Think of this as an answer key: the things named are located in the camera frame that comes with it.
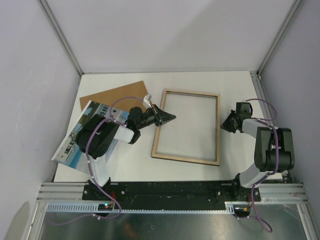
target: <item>brown cardboard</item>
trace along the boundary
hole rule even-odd
[[[118,99],[121,99],[124,97],[134,96],[134,97],[143,99],[147,94],[148,92],[147,92],[144,81],[138,81],[128,85],[110,89],[107,91],[102,91],[99,93],[81,97],[80,98],[81,110],[83,110],[86,107],[89,101],[110,106]],[[141,100],[132,99],[132,98],[124,99],[118,102],[116,105],[114,105],[114,107],[127,112],[129,112],[129,110],[133,107],[140,107],[143,111],[146,110]]]

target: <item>table top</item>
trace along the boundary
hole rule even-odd
[[[236,108],[236,102],[257,97],[248,71],[85,74],[81,78],[68,131],[81,113],[81,97],[138,81],[144,81],[152,102],[158,106],[164,89],[220,94],[221,123],[230,110]],[[251,104],[253,117],[262,118],[258,101]],[[155,129],[154,125],[142,129],[141,137],[133,145],[118,142],[106,166],[113,182],[231,180],[254,162],[255,138],[224,130],[220,132],[220,166],[151,158]],[[281,174],[272,178],[280,179]],[[88,179],[87,174],[59,163],[54,181],[85,182]]]

